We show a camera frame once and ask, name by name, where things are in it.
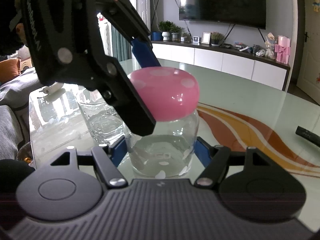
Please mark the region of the green curtain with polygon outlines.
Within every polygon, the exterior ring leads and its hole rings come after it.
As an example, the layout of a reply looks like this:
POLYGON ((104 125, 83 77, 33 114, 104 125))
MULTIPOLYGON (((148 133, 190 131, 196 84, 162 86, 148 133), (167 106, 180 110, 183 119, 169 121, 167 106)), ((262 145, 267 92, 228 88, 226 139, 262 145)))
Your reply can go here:
POLYGON ((125 61, 132 58, 131 45, 112 25, 112 53, 118 61, 125 61))

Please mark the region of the white tower air conditioner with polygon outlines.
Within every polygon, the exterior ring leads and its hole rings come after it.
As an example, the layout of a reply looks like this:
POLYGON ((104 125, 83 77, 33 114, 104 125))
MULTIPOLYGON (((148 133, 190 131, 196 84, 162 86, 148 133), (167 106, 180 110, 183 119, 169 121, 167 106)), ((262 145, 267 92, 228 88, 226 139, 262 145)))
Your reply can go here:
POLYGON ((151 30, 151 2, 150 0, 137 0, 137 12, 145 25, 151 30))

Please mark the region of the cream room door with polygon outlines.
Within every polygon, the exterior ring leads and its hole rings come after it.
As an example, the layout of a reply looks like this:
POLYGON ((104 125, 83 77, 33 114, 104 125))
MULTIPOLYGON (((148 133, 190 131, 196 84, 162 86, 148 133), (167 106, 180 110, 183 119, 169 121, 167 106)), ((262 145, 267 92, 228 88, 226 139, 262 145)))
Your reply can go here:
POLYGON ((297 86, 319 103, 319 0, 304 0, 304 47, 297 86))

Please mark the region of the grey sofa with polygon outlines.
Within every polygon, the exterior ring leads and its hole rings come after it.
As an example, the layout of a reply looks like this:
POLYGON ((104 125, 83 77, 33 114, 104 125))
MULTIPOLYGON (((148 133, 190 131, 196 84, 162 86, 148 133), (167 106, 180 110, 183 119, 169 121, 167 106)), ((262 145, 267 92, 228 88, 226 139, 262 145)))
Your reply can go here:
POLYGON ((1 85, 1 159, 15 159, 30 141, 29 94, 43 85, 35 68, 1 85))

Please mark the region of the black remote control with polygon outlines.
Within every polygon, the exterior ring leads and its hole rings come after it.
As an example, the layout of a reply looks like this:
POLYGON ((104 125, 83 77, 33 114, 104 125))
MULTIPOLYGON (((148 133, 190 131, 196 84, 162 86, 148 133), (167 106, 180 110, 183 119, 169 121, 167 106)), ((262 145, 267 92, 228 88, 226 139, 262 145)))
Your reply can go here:
POLYGON ((296 135, 306 139, 307 141, 311 142, 312 144, 316 145, 317 147, 320 147, 320 136, 316 135, 313 132, 310 132, 309 130, 298 126, 295 131, 296 135))

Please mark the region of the black wall television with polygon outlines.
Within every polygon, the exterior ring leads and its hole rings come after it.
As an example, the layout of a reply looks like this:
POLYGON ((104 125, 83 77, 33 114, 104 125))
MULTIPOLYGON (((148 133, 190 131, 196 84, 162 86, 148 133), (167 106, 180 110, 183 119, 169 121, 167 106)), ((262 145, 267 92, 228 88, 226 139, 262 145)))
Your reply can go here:
POLYGON ((266 28, 266 0, 178 0, 179 19, 266 28))

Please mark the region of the potted plant white pot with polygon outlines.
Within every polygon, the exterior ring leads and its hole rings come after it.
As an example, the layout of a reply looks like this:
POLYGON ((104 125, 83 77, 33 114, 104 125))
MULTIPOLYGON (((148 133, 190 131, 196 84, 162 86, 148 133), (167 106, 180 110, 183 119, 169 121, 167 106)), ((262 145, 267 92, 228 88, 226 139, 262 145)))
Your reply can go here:
POLYGON ((162 33, 163 41, 170 40, 170 33, 173 23, 171 21, 161 21, 158 24, 159 31, 162 33))

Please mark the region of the clear glass jar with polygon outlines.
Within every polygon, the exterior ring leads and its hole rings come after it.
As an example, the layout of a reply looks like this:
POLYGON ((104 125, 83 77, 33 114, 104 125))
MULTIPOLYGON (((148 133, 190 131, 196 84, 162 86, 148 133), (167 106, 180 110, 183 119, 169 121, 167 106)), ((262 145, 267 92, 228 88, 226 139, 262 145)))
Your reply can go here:
POLYGON ((144 177, 180 177, 191 168, 199 129, 199 115, 169 122, 157 122, 151 135, 141 137, 124 126, 124 135, 133 170, 144 177))

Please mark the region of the white tv cabinet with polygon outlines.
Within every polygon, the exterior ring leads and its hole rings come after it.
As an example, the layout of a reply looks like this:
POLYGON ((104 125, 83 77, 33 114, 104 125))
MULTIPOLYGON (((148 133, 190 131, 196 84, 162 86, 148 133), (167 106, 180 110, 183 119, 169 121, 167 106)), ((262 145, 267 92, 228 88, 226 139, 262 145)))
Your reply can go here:
POLYGON ((192 43, 153 41, 159 59, 193 64, 287 91, 290 66, 235 49, 192 43))

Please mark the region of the pink polka dot jar cap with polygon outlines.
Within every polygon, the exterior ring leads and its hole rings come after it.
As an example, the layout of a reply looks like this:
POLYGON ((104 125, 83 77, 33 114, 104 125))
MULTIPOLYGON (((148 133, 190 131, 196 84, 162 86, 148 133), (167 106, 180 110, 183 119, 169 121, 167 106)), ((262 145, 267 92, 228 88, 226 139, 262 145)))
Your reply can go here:
POLYGON ((128 78, 157 122, 182 119, 196 109, 199 84, 184 70, 146 67, 130 73, 128 78))

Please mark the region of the white photo frame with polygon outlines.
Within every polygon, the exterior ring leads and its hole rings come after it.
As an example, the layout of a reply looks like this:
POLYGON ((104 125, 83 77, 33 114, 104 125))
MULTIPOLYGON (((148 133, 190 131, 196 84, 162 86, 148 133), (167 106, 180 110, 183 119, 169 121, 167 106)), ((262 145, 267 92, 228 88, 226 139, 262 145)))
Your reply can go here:
POLYGON ((201 43, 202 44, 210 44, 211 41, 211 33, 203 33, 201 43))

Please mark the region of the pink gift box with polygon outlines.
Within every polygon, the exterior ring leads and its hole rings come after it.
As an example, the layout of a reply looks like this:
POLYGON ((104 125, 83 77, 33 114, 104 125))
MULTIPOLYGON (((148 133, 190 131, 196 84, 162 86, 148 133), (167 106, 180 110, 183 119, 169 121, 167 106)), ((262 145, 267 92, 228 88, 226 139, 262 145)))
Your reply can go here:
POLYGON ((291 40, 286 36, 278 36, 274 51, 276 53, 277 62, 288 64, 291 53, 291 40))

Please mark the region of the small cactus plant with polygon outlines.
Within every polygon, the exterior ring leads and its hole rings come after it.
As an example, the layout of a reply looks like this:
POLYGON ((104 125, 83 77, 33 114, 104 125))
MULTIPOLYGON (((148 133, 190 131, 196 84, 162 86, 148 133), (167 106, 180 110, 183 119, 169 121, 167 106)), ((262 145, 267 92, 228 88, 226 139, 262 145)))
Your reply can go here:
POLYGON ((210 33, 210 44, 212 46, 219 46, 223 40, 223 35, 218 32, 210 33))

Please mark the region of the plush doll bouquet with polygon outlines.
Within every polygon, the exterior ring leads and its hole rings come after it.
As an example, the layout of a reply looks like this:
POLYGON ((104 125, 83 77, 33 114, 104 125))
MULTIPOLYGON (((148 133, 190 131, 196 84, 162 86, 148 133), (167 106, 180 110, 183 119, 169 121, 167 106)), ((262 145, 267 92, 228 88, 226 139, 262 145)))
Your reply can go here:
POLYGON ((266 35, 265 45, 266 45, 265 57, 274 60, 275 59, 274 50, 276 45, 276 39, 272 33, 268 33, 266 35))

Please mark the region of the small potted plant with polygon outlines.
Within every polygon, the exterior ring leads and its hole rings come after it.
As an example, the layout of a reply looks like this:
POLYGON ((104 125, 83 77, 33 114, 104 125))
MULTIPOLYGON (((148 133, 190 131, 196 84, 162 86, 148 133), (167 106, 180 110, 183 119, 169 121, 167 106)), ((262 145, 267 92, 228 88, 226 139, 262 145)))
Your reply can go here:
POLYGON ((175 24, 171 26, 172 41, 176 42, 180 40, 180 34, 182 32, 182 29, 182 27, 175 24))

